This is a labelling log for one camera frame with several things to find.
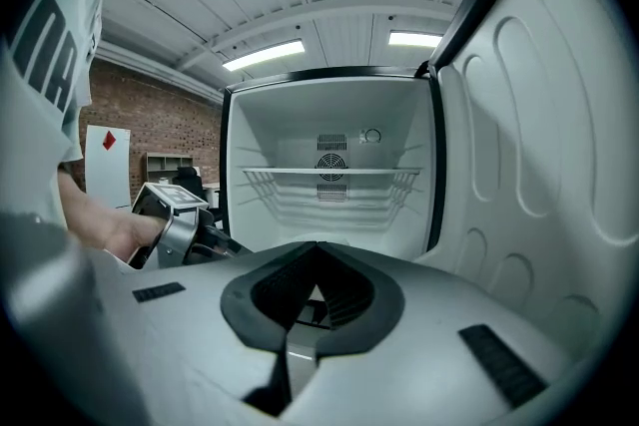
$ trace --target refrigerator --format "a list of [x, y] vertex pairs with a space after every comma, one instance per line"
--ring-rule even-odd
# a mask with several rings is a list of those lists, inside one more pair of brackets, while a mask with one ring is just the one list
[[331, 241], [403, 259], [425, 252], [435, 130], [414, 70], [310, 70], [229, 88], [221, 200], [250, 250]]

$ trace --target red diamond sign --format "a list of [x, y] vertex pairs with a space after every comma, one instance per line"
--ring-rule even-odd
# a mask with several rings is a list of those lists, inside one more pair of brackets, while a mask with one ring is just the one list
[[111, 130], [109, 130], [109, 132], [107, 132], [107, 135], [104, 138], [104, 141], [102, 142], [102, 146], [104, 146], [105, 150], [109, 151], [115, 143], [116, 143], [116, 138], [113, 137]]

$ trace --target black rubber pad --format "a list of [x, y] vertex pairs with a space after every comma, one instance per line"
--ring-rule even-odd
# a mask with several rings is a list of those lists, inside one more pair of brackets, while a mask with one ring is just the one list
[[486, 325], [459, 330], [472, 354], [512, 405], [518, 407], [546, 388], [546, 384]]
[[133, 296], [135, 296], [136, 300], [139, 302], [148, 302], [150, 300], [162, 298], [163, 296], [179, 293], [184, 290], [185, 288], [179, 282], [169, 282], [168, 284], [162, 284], [161, 286], [136, 289], [133, 291]]

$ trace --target brick wall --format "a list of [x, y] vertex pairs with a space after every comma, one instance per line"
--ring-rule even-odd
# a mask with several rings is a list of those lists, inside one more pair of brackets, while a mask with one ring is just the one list
[[[222, 108], [195, 95], [119, 66], [95, 60], [91, 67], [92, 104], [80, 112], [80, 144], [87, 125], [131, 130], [131, 201], [145, 181], [146, 153], [190, 155], [203, 183], [218, 182]], [[84, 189], [84, 161], [73, 164]]]

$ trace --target metal device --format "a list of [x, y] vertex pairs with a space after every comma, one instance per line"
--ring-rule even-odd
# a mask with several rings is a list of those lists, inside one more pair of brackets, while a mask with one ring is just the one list
[[249, 253], [214, 226], [209, 204], [178, 185], [145, 183], [133, 213], [166, 220], [151, 246], [140, 248], [129, 261], [135, 269], [152, 270], [197, 264]]

